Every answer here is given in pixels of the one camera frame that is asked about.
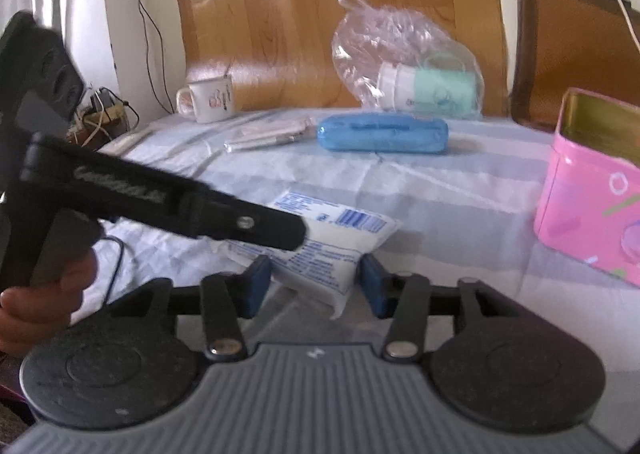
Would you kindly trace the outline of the left hand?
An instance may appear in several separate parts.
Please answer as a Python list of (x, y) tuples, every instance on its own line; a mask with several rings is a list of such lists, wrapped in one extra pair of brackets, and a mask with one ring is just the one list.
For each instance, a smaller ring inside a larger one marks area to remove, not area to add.
[(39, 287), (10, 287), (1, 294), (1, 352), (24, 358), (37, 344), (70, 324), (84, 291), (96, 279), (98, 259), (90, 249), (66, 264), (60, 278)]

